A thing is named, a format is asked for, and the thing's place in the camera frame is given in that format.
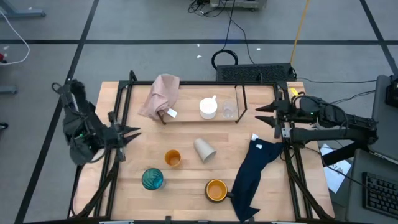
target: pink cloth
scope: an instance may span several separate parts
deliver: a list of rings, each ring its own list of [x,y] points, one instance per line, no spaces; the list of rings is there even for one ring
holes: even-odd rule
[[[179,86],[179,77],[168,74],[159,75],[152,84],[150,93],[138,114],[158,120],[157,112],[163,115],[177,101]]]

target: wheel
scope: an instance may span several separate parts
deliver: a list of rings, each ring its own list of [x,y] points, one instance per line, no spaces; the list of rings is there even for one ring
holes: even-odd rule
[[[4,130],[8,128],[8,124],[7,123],[0,123],[0,130]]]

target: white cup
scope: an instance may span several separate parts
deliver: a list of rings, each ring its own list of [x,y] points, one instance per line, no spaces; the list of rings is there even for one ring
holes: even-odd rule
[[[200,115],[203,119],[213,119],[217,112],[216,96],[204,98],[199,104]]]
[[[203,163],[208,162],[216,155],[216,150],[209,145],[204,139],[198,138],[193,142],[193,147],[199,154]]]

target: teal glass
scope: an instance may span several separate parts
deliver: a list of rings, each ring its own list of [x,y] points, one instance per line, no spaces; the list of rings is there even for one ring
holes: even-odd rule
[[[142,175],[141,181],[145,189],[148,190],[156,190],[164,185],[162,172],[155,168],[147,169]]]

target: navy towel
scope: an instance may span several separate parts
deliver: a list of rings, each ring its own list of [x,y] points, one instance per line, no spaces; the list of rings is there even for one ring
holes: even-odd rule
[[[256,147],[258,144],[262,145],[261,149]],[[273,144],[261,139],[250,141],[248,153],[239,168],[231,191],[234,195],[231,199],[232,206],[241,222],[259,211],[259,209],[251,208],[250,203],[260,183],[261,171],[279,156],[282,149],[282,143]]]

